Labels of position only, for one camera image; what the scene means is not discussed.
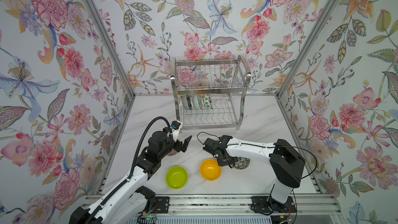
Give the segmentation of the black white floral bowl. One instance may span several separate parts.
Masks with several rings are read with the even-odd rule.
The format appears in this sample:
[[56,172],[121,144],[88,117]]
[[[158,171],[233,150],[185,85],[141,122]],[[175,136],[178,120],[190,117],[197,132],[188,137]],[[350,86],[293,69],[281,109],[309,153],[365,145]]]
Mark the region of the black white floral bowl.
[[233,164],[233,168],[237,170],[244,170],[250,165],[250,159],[238,157]]

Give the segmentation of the dark patterned bowl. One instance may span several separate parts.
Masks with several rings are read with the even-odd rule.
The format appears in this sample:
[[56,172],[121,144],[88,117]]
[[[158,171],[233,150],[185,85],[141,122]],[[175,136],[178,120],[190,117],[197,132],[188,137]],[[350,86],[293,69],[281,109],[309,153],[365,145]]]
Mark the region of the dark patterned bowl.
[[181,96],[181,101],[182,101],[183,108],[185,110],[188,110],[188,111],[192,110],[191,100],[190,100],[190,97],[188,95],[182,95]]

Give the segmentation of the pale green bowl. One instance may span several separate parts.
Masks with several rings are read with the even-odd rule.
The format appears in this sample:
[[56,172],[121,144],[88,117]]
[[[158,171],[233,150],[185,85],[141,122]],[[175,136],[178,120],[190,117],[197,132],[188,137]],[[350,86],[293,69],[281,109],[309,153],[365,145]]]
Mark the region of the pale green bowl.
[[201,110],[201,100],[198,98],[198,95],[193,95],[191,97],[192,105],[195,110]]

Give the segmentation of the green leaf pattern bowl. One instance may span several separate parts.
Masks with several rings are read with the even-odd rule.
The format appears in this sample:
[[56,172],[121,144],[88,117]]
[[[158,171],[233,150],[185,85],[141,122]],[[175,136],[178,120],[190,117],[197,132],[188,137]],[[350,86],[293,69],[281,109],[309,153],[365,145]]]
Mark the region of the green leaf pattern bowl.
[[202,104],[203,106],[208,109],[211,110],[213,108],[212,106],[212,100],[209,94],[206,94],[202,97]]

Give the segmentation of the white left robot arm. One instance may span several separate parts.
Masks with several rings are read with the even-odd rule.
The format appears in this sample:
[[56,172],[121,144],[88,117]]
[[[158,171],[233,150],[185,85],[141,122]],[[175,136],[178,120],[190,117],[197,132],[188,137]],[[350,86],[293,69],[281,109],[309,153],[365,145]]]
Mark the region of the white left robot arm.
[[161,161],[173,150],[186,152],[192,136],[183,142],[178,140],[180,131],[165,127],[156,131],[148,140],[142,153],[136,154],[129,173],[111,191],[87,208],[79,207],[70,224],[121,224],[130,216],[141,216],[159,207],[155,192],[145,183],[157,172]]

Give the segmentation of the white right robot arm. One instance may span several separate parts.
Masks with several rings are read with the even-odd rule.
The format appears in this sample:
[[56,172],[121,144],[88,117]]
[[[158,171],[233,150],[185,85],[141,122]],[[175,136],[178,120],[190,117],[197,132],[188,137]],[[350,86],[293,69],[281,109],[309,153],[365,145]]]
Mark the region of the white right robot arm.
[[306,161],[286,140],[256,143],[223,135],[217,141],[207,139],[203,150],[216,158],[220,167],[234,164],[238,157],[271,166],[277,178],[269,197],[271,203],[286,204],[293,189],[301,185]]

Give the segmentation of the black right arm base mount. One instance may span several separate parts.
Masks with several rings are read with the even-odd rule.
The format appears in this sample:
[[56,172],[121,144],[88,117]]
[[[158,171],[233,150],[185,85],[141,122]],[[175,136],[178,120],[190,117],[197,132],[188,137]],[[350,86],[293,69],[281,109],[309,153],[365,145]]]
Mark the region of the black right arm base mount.
[[258,214],[291,214],[296,213],[297,209],[293,198],[289,196],[286,203],[280,203],[271,198],[271,196],[253,196],[251,197],[251,210]]

